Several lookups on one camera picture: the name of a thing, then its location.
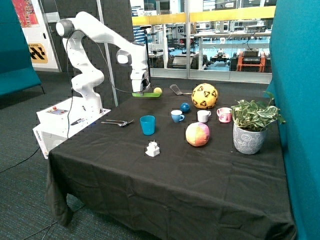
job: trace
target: green leaves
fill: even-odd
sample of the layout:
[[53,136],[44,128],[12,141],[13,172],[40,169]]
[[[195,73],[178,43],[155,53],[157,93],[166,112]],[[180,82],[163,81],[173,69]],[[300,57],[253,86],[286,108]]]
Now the green leaves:
[[231,106],[233,121],[239,128],[259,132],[274,121],[279,120],[281,124],[286,123],[285,119],[279,114],[280,109],[270,105],[274,95],[267,91],[265,93],[270,98],[268,105],[262,101],[255,102],[252,100],[248,102],[243,99],[238,101],[237,105]]

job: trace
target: glass wall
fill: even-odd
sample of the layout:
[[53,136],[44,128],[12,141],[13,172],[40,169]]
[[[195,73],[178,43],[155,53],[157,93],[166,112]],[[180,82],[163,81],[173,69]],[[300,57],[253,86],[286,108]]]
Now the glass wall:
[[276,0],[131,0],[151,76],[269,83]]

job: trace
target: blue ball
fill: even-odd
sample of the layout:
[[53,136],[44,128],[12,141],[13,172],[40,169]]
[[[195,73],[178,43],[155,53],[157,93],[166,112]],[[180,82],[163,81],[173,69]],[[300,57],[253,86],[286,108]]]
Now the blue ball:
[[186,114],[186,113],[188,113],[190,111],[190,105],[188,103],[184,102],[184,103],[181,104],[180,110],[181,110],[181,112]]

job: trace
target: blue cup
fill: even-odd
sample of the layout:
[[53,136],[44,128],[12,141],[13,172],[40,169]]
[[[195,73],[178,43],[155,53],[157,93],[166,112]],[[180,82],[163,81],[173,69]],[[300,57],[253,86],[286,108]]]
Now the blue cup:
[[144,135],[152,135],[155,133],[156,118],[151,115],[142,116],[140,124]]
[[180,121],[182,121],[183,119],[185,119],[185,116],[182,115],[182,111],[180,110],[173,110],[171,112],[171,117],[172,117],[172,120],[175,122],[175,123],[179,123]]

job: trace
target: spatula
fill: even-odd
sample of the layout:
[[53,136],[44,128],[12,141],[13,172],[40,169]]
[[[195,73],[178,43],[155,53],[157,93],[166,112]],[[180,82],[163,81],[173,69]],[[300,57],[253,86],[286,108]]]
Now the spatula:
[[179,95],[192,94],[191,92],[189,92],[189,93],[183,93],[176,84],[172,84],[172,85],[170,86],[170,89],[171,89],[176,95],[178,95],[178,96],[179,96]]

